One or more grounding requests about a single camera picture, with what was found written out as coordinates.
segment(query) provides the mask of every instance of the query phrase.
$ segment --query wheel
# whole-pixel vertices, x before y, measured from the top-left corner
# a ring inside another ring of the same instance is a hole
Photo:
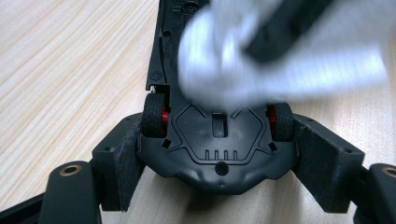
[[[141,133],[146,137],[164,137],[167,122],[165,94],[149,93],[143,110]]]
[[[270,121],[271,135],[276,142],[289,142],[293,137],[293,113],[286,103],[267,106],[267,117]]]

